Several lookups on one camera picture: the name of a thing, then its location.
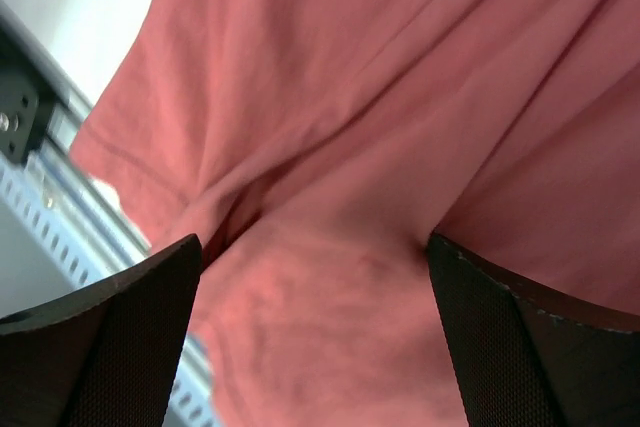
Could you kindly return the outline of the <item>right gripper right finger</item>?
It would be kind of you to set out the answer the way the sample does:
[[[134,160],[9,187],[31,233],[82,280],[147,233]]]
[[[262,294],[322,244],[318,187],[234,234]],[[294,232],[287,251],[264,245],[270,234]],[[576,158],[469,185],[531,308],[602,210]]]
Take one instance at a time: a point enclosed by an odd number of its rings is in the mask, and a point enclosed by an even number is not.
[[[431,285],[471,426],[636,426],[639,318],[434,234]]]

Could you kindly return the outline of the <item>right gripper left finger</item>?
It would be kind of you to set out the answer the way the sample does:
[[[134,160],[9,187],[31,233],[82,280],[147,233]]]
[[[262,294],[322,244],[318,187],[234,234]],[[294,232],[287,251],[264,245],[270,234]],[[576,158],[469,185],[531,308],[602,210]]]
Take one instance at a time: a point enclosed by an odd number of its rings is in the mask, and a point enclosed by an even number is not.
[[[201,244],[188,235],[2,318],[2,425],[162,425],[201,272]]]

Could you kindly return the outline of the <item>pink red garment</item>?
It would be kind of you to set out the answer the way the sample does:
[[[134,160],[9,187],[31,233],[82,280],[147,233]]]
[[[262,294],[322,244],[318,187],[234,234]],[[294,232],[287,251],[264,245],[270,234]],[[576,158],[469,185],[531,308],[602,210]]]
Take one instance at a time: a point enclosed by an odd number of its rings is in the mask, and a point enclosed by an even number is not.
[[[440,232],[639,309],[639,0],[152,0],[71,156],[160,250],[227,426],[461,426]]]

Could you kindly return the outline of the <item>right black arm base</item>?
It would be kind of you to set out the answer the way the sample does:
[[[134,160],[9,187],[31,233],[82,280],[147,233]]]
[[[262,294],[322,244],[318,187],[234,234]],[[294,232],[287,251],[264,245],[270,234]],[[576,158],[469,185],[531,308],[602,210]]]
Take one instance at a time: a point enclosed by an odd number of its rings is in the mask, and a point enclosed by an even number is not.
[[[57,97],[15,39],[1,30],[1,153],[25,165],[46,136]]]

